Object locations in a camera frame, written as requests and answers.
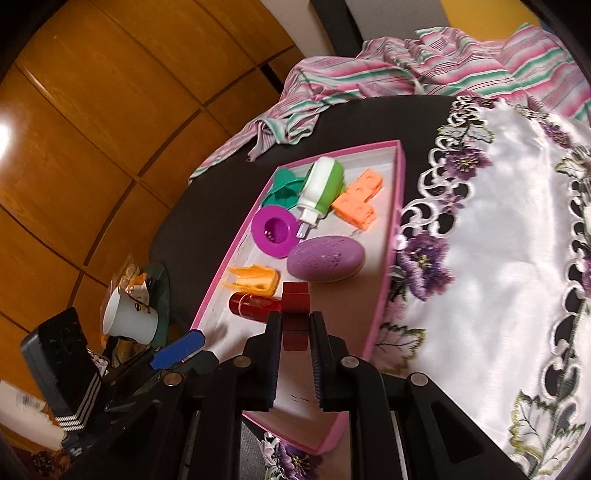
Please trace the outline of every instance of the pink striped cloth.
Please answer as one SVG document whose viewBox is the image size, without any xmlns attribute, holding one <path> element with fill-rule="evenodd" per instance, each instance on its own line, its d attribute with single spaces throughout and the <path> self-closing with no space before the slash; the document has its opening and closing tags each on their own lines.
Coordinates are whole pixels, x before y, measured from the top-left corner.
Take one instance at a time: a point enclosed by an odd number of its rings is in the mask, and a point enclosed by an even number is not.
<svg viewBox="0 0 591 480">
<path fill-rule="evenodd" d="M 355 59 L 302 60 L 285 81 L 279 102 L 210 155 L 190 180 L 255 136 L 251 161 L 274 144 L 298 143 L 313 132 L 319 113 L 354 99 L 476 94 L 589 125 L 589 84 L 555 35 L 530 24 L 506 41 L 478 41 L 450 27 L 417 33 L 419 40 L 367 41 Z"/>
</svg>

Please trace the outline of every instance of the red block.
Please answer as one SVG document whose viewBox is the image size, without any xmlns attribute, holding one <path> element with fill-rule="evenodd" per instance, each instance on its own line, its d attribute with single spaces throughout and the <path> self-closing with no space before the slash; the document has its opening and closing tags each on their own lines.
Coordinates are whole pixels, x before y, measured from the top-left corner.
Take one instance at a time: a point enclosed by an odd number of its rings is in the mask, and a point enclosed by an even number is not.
<svg viewBox="0 0 591 480">
<path fill-rule="evenodd" d="M 310 330 L 310 294 L 308 284 L 285 282 L 281 295 L 283 314 L 283 348 L 286 351 L 308 349 Z"/>
<path fill-rule="evenodd" d="M 285 282 L 281 295 L 281 312 L 310 313 L 310 294 L 308 284 L 302 282 Z"/>
<path fill-rule="evenodd" d="M 308 332 L 283 332 L 283 350 L 286 352 L 308 350 Z"/>
<path fill-rule="evenodd" d="M 283 315 L 283 331 L 289 332 L 308 332 L 310 330 L 310 314 L 293 314 L 288 313 Z"/>
</svg>

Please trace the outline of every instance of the screw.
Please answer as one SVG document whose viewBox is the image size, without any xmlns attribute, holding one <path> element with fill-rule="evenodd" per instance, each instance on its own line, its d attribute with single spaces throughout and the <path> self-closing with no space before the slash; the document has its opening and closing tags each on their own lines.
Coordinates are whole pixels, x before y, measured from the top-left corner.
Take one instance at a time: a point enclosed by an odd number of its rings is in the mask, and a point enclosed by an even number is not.
<svg viewBox="0 0 591 480">
<path fill-rule="evenodd" d="M 166 376 L 164 377 L 164 385 L 167 385 L 169 387 L 176 387 L 182 381 L 183 376 L 178 373 L 166 374 Z"/>
<path fill-rule="evenodd" d="M 240 355 L 234 359 L 234 365 L 236 365 L 237 367 L 240 367 L 240 368 L 249 367 L 251 365 L 251 363 L 252 363 L 252 360 L 250 359 L 250 357 L 248 357 L 246 355 Z"/>
<path fill-rule="evenodd" d="M 354 356 L 344 356 L 341 359 L 340 364 L 345 368 L 355 368 L 359 366 L 359 360 L 357 360 Z"/>
<path fill-rule="evenodd" d="M 418 387 L 424 387 L 429 383 L 429 379 L 424 374 L 412 374 L 410 376 L 410 381 Z"/>
</svg>

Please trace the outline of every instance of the black and white striped object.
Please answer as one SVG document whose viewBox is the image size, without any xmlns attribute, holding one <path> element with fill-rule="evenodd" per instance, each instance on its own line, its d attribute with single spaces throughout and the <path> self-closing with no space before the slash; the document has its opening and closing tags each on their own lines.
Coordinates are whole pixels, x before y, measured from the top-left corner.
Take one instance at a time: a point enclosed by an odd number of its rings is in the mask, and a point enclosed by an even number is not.
<svg viewBox="0 0 591 480">
<path fill-rule="evenodd" d="M 80 403 L 80 407 L 75 415 L 68 417 L 56 417 L 56 422 L 65 432 L 73 432 L 75 430 L 82 430 L 86 427 L 86 423 L 95 406 L 96 397 L 100 390 L 100 376 L 98 373 L 93 377 L 92 382 L 88 385 L 88 390 Z"/>
</svg>

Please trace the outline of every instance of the teal plastic toy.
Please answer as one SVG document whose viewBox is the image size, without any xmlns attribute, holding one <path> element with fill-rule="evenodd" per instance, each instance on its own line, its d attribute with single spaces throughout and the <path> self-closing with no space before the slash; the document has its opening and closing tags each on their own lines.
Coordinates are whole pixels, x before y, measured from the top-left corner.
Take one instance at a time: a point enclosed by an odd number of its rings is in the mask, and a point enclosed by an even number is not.
<svg viewBox="0 0 591 480">
<path fill-rule="evenodd" d="M 287 168 L 279 168 L 273 176 L 273 185 L 262 200 L 262 206 L 279 205 L 287 210 L 296 206 L 305 178 L 298 178 Z"/>
</svg>

